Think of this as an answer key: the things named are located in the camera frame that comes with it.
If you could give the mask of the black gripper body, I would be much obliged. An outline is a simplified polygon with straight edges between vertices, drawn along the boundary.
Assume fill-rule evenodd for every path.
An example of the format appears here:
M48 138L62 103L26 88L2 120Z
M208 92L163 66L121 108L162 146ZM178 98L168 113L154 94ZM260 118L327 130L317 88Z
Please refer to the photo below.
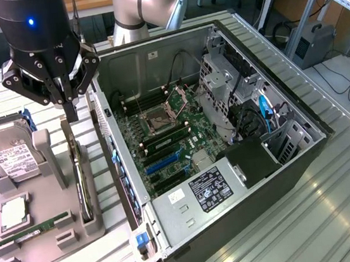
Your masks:
M70 75L79 54L64 0L0 0L0 28L17 67L42 81L31 53L51 78Z

